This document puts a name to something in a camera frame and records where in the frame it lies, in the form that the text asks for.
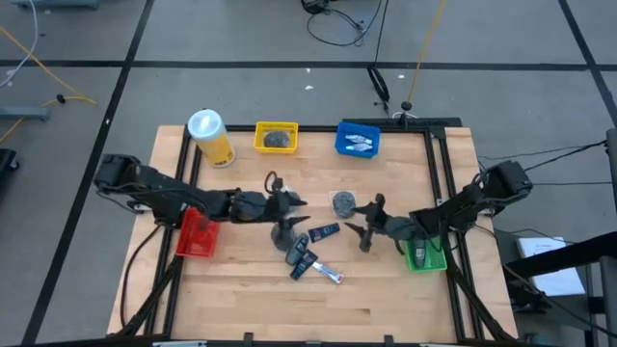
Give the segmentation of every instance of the yellow canister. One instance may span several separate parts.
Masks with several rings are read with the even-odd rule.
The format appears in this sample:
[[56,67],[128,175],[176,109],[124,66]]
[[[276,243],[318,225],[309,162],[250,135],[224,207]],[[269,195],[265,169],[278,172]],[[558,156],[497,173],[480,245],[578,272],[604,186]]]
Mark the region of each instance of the yellow canister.
[[233,162],[235,150],[218,113],[201,110],[191,116],[188,128],[191,137],[213,167],[224,168]]

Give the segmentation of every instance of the white paper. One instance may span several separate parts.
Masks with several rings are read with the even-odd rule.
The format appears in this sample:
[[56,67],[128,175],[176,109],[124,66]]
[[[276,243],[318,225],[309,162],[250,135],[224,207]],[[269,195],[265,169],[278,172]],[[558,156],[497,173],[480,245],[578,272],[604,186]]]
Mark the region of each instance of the white paper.
[[[548,237],[520,238],[518,241],[519,250],[523,257],[529,257],[566,247],[566,243],[563,242],[562,237],[555,237],[555,239]],[[585,294],[585,289],[582,286],[577,269],[575,268],[536,276],[531,278],[531,282],[548,296]]]

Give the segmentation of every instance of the round lid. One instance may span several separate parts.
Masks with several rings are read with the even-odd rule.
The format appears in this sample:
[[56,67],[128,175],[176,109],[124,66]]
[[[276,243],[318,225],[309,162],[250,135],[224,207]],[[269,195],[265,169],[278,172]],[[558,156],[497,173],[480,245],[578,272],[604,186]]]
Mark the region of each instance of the round lid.
[[218,134],[222,121],[218,113],[212,110],[201,110],[191,116],[188,125],[191,135],[210,137]]

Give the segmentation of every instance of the yellow cable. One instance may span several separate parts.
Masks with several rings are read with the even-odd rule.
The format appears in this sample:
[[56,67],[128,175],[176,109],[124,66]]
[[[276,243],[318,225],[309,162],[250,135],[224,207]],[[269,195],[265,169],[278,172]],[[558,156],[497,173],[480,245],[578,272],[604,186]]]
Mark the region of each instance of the yellow cable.
[[[5,29],[5,28],[0,26],[0,32],[2,34],[4,34],[7,38],[9,38],[9,40],[11,40],[15,45],[17,45],[22,51],[26,52],[26,54],[29,54],[30,58],[32,60],[34,60],[39,65],[39,67],[42,68],[42,70],[45,71],[45,73],[47,73],[47,75],[49,75],[51,78],[55,79],[58,83],[63,85],[65,88],[67,88],[68,90],[70,90],[71,92],[76,94],[76,96],[65,96],[65,100],[82,100],[82,101],[86,101],[88,103],[91,103],[94,106],[98,106],[96,101],[94,101],[94,100],[90,99],[89,97],[79,93],[71,85],[69,85],[67,82],[63,81],[60,77],[56,76],[53,72],[51,72],[51,70],[49,70],[49,68],[47,68],[43,63],[40,62],[40,60],[39,60],[39,58],[37,58],[37,56],[35,56],[28,48],[26,48],[23,44],[21,44],[21,42],[19,42],[11,33],[9,33],[9,31],[7,29]],[[54,102],[60,102],[60,101],[58,101],[58,98],[54,98],[54,99],[51,99],[51,100],[43,103],[40,107],[47,107],[47,106],[51,105]],[[24,118],[20,118],[19,120],[17,120],[13,124],[13,126],[11,126],[11,128],[9,130],[7,130],[7,132],[4,133],[4,135],[2,135],[2,137],[0,137],[0,144],[3,143],[9,137],[9,135],[11,135],[11,133],[13,133],[15,131],[15,129],[24,120],[25,120]]]
[[[82,100],[82,101],[86,101],[86,102],[90,102],[91,100],[88,99],[85,96],[66,96],[65,100]],[[54,102],[60,102],[58,101],[57,98],[51,99],[45,103],[43,103],[40,107],[47,107],[49,105],[51,105]],[[11,135],[11,133],[13,133],[15,131],[15,129],[25,120],[25,118],[20,118],[19,120],[17,120],[13,126],[11,126],[11,128],[9,130],[7,130],[6,133],[4,133],[4,135],[2,135],[2,137],[0,137],[0,144],[2,144],[8,137],[9,135]]]
[[26,54],[30,54],[30,58],[33,61],[35,61],[39,65],[39,67],[42,68],[42,70],[45,71],[45,73],[47,73],[51,78],[55,79],[58,83],[63,85],[65,88],[67,88],[71,92],[76,93],[79,96],[83,96],[83,97],[87,98],[88,99],[87,101],[92,103],[92,105],[96,105],[96,101],[94,101],[94,100],[86,97],[85,95],[79,93],[73,87],[71,87],[67,82],[63,81],[60,77],[56,76],[53,72],[51,72],[51,70],[49,70],[49,68],[47,68],[43,63],[40,62],[40,60],[39,60],[39,58],[37,58],[37,56],[32,54],[32,52],[28,48],[26,48],[23,44],[21,44],[21,42],[19,42],[11,33],[9,33],[9,31],[7,29],[5,29],[4,27],[0,26],[0,32],[2,34],[4,34],[7,38],[9,38],[9,40],[11,40],[15,45],[17,45],[22,51],[26,52]]
[[428,44],[433,38],[433,34],[435,33],[437,24],[440,22],[440,19],[442,18],[443,6],[445,6],[445,0],[441,0],[440,6],[437,9],[437,13],[435,14],[435,17],[433,18],[433,23],[431,23],[431,30],[429,30],[429,32],[426,34],[426,38],[424,38],[424,44],[422,45],[422,50],[420,50],[420,57],[417,60],[417,64],[416,64],[416,73],[414,74],[414,81],[412,82],[412,88],[409,90],[409,97],[407,97],[407,101],[409,103],[412,102],[412,96],[414,95],[414,90],[416,89],[416,80],[420,72],[420,64],[422,63],[422,60],[424,59],[424,54],[426,53]]

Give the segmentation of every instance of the white lid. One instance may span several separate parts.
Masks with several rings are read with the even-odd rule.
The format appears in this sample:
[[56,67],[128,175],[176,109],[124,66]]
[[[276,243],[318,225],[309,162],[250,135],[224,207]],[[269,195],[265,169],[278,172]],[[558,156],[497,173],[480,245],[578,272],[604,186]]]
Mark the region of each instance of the white lid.
[[191,136],[198,140],[216,138],[224,128],[221,116],[212,110],[201,110],[195,113],[189,119],[188,127]]

